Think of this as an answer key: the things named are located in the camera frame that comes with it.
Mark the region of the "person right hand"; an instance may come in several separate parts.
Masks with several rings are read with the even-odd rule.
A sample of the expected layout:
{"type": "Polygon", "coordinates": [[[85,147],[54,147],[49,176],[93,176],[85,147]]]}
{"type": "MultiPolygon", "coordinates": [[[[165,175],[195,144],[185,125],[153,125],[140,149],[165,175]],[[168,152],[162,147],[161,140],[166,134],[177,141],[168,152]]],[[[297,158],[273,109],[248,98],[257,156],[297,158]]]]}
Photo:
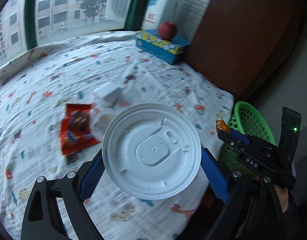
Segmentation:
{"type": "Polygon", "coordinates": [[[279,198],[279,202],[281,205],[282,212],[286,212],[288,209],[288,189],[287,188],[282,188],[278,185],[274,185],[276,193],[279,198]]]}

